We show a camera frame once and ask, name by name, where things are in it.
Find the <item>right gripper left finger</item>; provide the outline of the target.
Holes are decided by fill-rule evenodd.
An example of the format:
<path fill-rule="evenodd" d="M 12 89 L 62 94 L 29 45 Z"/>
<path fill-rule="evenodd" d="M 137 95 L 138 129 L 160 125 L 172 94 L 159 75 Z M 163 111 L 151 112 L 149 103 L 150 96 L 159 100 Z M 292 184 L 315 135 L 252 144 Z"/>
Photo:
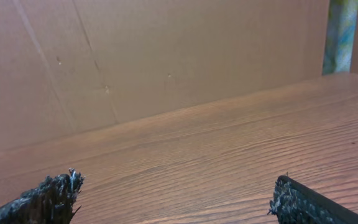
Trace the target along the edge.
<path fill-rule="evenodd" d="M 0 207 L 0 224 L 69 224 L 85 178 L 75 169 L 46 176 L 38 187 Z"/>

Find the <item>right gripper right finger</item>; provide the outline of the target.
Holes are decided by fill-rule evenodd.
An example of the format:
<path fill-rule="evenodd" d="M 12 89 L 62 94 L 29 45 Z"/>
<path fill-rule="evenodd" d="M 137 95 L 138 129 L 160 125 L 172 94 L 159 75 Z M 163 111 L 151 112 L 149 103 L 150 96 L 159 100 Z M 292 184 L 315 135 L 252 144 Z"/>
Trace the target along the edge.
<path fill-rule="evenodd" d="M 281 175 L 275 182 L 269 215 L 279 224 L 358 224 L 358 214 Z"/>

